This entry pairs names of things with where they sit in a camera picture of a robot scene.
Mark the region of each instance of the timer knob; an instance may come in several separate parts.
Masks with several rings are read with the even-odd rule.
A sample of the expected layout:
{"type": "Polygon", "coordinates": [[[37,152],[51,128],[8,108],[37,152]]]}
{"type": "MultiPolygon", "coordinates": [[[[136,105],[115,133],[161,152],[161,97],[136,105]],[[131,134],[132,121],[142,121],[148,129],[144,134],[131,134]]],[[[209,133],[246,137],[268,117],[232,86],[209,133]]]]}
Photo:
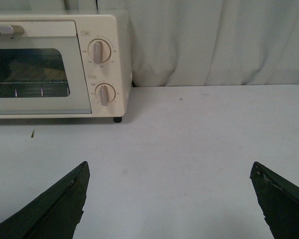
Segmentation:
{"type": "Polygon", "coordinates": [[[100,84],[95,89],[95,96],[103,106],[107,106],[115,98],[115,89],[109,84],[100,84]]]}

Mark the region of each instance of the oven knob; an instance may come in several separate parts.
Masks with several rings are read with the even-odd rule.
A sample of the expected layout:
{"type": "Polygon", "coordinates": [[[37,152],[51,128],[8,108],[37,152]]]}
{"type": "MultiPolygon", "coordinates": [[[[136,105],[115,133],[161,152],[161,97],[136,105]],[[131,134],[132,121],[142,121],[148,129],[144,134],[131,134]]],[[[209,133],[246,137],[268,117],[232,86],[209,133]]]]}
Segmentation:
{"type": "Polygon", "coordinates": [[[92,41],[89,45],[88,51],[95,64],[105,62],[111,56],[111,48],[109,44],[101,39],[92,41]]]}
{"type": "Polygon", "coordinates": [[[107,106],[115,98],[115,89],[109,84],[100,84],[95,89],[95,96],[103,106],[107,106]]]}

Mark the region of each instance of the temperature knob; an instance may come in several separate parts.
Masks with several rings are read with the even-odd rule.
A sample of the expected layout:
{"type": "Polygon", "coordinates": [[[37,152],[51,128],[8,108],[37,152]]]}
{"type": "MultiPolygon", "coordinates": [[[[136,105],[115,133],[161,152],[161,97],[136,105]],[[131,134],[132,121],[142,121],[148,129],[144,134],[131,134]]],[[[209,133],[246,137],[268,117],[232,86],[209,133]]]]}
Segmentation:
{"type": "Polygon", "coordinates": [[[89,45],[88,52],[95,64],[105,62],[111,56],[111,48],[109,44],[101,39],[92,41],[89,45]]]}

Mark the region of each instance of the oven glass window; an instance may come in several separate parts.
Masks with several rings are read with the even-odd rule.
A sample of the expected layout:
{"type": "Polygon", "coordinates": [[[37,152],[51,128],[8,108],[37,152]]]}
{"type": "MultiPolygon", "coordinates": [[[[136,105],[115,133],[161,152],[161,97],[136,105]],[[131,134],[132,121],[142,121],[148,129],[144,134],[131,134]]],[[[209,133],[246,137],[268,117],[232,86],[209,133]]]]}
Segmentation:
{"type": "Polygon", "coordinates": [[[58,50],[0,49],[0,98],[69,95],[62,56],[58,50]]]}

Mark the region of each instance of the white table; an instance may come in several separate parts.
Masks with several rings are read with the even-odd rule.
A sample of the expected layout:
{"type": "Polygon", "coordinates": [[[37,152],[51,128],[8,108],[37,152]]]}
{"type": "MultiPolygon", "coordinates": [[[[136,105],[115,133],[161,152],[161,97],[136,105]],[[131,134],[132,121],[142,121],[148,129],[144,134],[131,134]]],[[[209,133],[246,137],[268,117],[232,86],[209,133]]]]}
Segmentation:
{"type": "Polygon", "coordinates": [[[0,222],[84,160],[75,239],[273,238],[249,175],[299,186],[299,86],[133,88],[122,123],[0,120],[0,222]]]}

